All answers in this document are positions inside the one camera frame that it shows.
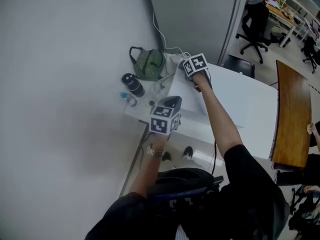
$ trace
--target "black chair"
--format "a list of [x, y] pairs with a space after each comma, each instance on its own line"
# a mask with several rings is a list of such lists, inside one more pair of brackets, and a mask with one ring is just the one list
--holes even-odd
[[[266, 39], [263, 37], [265, 28], [267, 25], [267, 20], [269, 17], [269, 10], [263, 3], [257, 4], [247, 4], [245, 6], [247, 9], [247, 15], [242, 19], [242, 29], [246, 36], [242, 34], [236, 34], [235, 38], [243, 38], [250, 42], [248, 45], [243, 47], [240, 51], [240, 54], [243, 55], [244, 51], [249, 47], [254, 47], [258, 56], [260, 58], [260, 63], [264, 63], [259, 48], [264, 49], [266, 52], [268, 48], [262, 44]], [[247, 25], [248, 20], [251, 18], [250, 27]]]
[[316, 44], [315, 40], [308, 36], [307, 39], [304, 42], [304, 47], [301, 49], [301, 52], [304, 53], [306, 56], [305, 59], [303, 59], [303, 62], [310, 61], [312, 65], [312, 74], [315, 73], [315, 69], [317, 68], [317, 64], [320, 65], [320, 50], [318, 52], [315, 52], [314, 45]]
[[255, 64], [242, 58], [228, 55], [223, 67], [234, 72], [241, 72], [247, 77], [255, 78]]

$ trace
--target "black water bottle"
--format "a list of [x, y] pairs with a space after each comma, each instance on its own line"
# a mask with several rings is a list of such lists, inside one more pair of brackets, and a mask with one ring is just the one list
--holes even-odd
[[137, 80], [138, 78], [139, 77], [137, 75], [126, 73], [121, 80], [133, 95], [142, 97], [145, 94], [145, 89]]

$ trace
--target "wristwatch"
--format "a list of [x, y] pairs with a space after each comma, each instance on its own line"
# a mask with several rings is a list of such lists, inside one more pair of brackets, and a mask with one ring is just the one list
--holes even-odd
[[152, 149], [151, 144], [147, 147], [146, 153], [156, 158], [162, 158], [162, 156], [165, 154], [165, 150], [155, 151], [154, 149]]

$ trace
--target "wooden tabletop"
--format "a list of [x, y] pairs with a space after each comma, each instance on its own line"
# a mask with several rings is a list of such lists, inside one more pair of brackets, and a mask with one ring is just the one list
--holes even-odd
[[268, 8], [270, 13], [279, 16], [281, 19], [283, 19], [284, 21], [288, 22], [289, 24], [291, 24], [291, 25], [293, 25], [295, 27], [297, 26], [297, 23], [295, 23], [295, 21], [292, 18], [288, 19], [288, 18], [286, 18], [284, 16], [284, 14], [282, 13], [282, 11], [283, 11], [282, 9], [279, 10], [279, 9], [277, 9], [277, 8], [271, 6], [271, 5], [268, 5], [267, 8]]
[[305, 167], [309, 152], [311, 98], [308, 80], [297, 71], [276, 61], [279, 99], [278, 123], [272, 161]]

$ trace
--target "green bag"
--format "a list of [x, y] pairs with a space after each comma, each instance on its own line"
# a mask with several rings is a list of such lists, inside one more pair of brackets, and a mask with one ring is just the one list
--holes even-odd
[[[131, 55], [133, 49], [140, 50], [140, 55], [137, 60]], [[166, 60], [164, 59], [164, 54], [161, 50], [145, 50], [142, 47], [132, 46], [129, 55], [133, 63], [135, 74], [139, 76], [141, 80], [157, 81], [162, 78], [160, 74]]]

